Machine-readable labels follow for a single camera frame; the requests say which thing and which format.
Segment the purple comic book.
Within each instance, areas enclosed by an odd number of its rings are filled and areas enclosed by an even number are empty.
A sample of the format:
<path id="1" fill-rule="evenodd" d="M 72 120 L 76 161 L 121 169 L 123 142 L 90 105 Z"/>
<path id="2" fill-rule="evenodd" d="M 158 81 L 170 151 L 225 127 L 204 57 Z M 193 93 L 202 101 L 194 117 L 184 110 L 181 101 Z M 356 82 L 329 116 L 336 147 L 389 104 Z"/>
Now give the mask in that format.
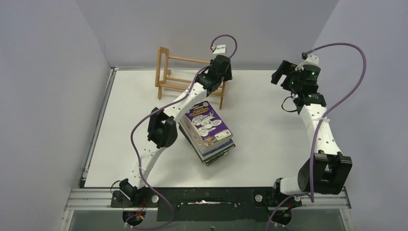
<path id="1" fill-rule="evenodd" d="M 202 101 L 189 109 L 180 122 L 202 145 L 220 145 L 233 137 L 231 130 L 208 101 Z"/>

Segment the wooden book rack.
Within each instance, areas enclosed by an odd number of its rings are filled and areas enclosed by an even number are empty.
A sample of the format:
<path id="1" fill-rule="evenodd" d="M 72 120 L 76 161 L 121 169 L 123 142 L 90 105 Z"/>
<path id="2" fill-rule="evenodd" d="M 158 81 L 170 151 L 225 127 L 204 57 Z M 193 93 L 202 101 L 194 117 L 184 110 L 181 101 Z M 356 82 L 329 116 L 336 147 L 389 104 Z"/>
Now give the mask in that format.
<path id="1" fill-rule="evenodd" d="M 172 71 L 168 68 L 169 60 L 178 60 L 178 61 L 186 61 L 186 62 L 193 62 L 199 64 L 206 64 L 210 66 L 210 62 L 212 61 L 204 61 L 204 60 L 197 60 L 197 59 L 190 59 L 178 56 L 171 56 L 170 51 L 168 48 L 165 47 L 158 47 L 157 50 L 157 62 L 156 62 L 156 73 L 155 73 L 155 86 L 158 88 L 158 99 L 162 98 L 162 91 L 164 88 L 172 89 L 172 90 L 186 90 L 187 85 L 191 84 L 190 80 L 172 77 Z M 222 109 L 223 101 L 224 101 L 224 94 L 226 89 L 226 82 L 223 82 L 217 90 L 207 90 L 214 96 L 220 98 L 219 108 Z"/>

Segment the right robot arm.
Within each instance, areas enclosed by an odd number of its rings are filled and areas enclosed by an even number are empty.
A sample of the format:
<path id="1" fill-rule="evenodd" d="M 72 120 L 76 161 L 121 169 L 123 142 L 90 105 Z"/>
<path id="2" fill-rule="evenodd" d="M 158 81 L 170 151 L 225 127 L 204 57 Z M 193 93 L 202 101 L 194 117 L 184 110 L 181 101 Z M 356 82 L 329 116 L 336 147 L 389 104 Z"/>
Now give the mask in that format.
<path id="1" fill-rule="evenodd" d="M 339 194 L 351 170 L 351 157 L 343 155 L 338 147 L 325 114 L 325 98 L 318 92 L 319 74 L 320 68 L 315 64 L 299 68 L 284 60 L 271 76 L 272 84 L 286 76 L 281 87 L 291 93 L 311 144 L 311 156 L 298 174 L 276 181 L 277 188 L 270 193 L 274 204 L 283 205 L 290 195 L 296 194 Z"/>

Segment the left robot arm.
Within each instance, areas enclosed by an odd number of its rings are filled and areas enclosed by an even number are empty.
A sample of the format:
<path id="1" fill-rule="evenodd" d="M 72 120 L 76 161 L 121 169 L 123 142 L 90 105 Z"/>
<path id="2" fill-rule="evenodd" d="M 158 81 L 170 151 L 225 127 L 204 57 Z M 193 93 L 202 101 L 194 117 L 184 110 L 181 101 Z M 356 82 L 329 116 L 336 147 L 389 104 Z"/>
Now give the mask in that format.
<path id="1" fill-rule="evenodd" d="M 173 102 L 155 107 L 132 129 L 131 145 L 137 155 L 137 163 L 129 178 L 119 183 L 118 192 L 130 205 L 140 205 L 143 198 L 142 188 L 149 187 L 147 182 L 153 166 L 162 152 L 170 147 L 178 137 L 178 122 L 195 104 L 201 102 L 225 81 L 232 79 L 231 60 L 225 55 L 216 55 L 210 65 L 201 68 L 191 84 Z M 147 127 L 147 145 L 138 150 L 134 141 L 136 129 L 145 121 Z"/>

